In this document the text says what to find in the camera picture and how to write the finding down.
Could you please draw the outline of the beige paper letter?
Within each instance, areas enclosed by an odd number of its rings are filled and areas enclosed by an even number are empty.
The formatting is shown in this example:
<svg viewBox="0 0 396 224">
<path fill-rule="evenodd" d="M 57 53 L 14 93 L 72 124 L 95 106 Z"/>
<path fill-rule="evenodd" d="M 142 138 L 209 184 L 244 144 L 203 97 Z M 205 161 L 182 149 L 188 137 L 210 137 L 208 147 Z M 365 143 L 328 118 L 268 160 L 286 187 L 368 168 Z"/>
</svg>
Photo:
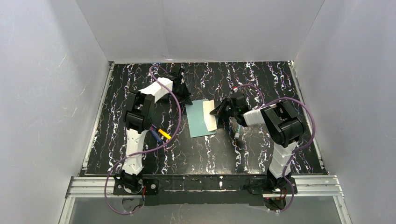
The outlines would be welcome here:
<svg viewBox="0 0 396 224">
<path fill-rule="evenodd" d="M 217 129 L 216 117 L 210 114 L 215 109 L 214 100 L 203 101 L 202 104 L 206 129 L 208 132 L 213 132 Z"/>
</svg>

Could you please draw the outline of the green white marker pen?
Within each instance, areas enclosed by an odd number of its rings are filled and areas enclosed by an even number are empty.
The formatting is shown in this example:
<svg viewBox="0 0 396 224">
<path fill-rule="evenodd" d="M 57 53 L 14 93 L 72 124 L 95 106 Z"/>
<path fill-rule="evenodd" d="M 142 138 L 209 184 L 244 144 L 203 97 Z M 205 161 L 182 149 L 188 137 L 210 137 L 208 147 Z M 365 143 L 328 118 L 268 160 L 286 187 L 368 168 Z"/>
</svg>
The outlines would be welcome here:
<svg viewBox="0 0 396 224">
<path fill-rule="evenodd" d="M 236 130 L 235 130 L 235 135 L 234 135 L 234 138 L 236 140 L 238 140 L 240 138 L 240 133 L 241 133 L 242 129 L 243 129 L 242 125 L 237 125 Z"/>
</svg>

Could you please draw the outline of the teal paper envelope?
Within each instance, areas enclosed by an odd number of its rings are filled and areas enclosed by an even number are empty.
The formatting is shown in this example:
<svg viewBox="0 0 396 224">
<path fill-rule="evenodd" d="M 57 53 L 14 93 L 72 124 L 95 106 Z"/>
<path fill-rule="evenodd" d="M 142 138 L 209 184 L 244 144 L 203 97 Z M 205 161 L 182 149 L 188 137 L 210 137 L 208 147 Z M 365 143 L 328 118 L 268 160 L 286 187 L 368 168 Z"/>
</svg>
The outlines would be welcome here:
<svg viewBox="0 0 396 224">
<path fill-rule="evenodd" d="M 204 121 L 203 102 L 208 99 L 193 100 L 192 105 L 186 105 L 187 120 L 191 138 L 212 135 L 216 130 L 208 131 Z"/>
</svg>

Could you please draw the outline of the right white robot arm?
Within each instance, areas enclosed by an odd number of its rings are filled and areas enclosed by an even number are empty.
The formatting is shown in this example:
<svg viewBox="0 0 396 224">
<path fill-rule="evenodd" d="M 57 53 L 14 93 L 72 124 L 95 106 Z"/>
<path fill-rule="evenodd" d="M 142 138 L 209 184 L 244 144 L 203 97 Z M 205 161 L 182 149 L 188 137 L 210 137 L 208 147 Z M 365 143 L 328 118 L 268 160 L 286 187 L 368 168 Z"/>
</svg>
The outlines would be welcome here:
<svg viewBox="0 0 396 224">
<path fill-rule="evenodd" d="M 243 127 L 265 124 L 274 142 L 272 162 L 264 180 L 253 181 L 245 188 L 251 191 L 284 189 L 290 181 L 290 159 L 306 127 L 291 104 L 300 101 L 283 97 L 271 101 L 259 109 L 250 109 L 243 93 L 232 93 L 210 115 L 221 119 L 233 117 Z"/>
</svg>

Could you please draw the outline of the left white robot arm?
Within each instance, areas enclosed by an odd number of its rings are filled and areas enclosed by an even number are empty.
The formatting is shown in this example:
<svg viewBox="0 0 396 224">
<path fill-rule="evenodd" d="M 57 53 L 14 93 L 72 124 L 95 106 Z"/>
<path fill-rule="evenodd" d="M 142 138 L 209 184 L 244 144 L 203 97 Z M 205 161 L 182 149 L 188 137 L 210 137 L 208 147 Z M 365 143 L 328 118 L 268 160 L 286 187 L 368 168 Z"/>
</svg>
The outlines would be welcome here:
<svg viewBox="0 0 396 224">
<path fill-rule="evenodd" d="M 146 133 L 153 124 L 156 102 L 166 95 L 171 95 L 178 109 L 176 129 L 180 128 L 182 119 L 182 104 L 191 105 L 191 94 L 184 81 L 183 68 L 177 72 L 166 72 L 148 87 L 130 93 L 130 99 L 123 113 L 126 127 L 127 148 L 124 164 L 119 178 L 119 185 L 136 191 L 141 185 L 140 172 L 143 169 L 142 154 Z"/>
</svg>

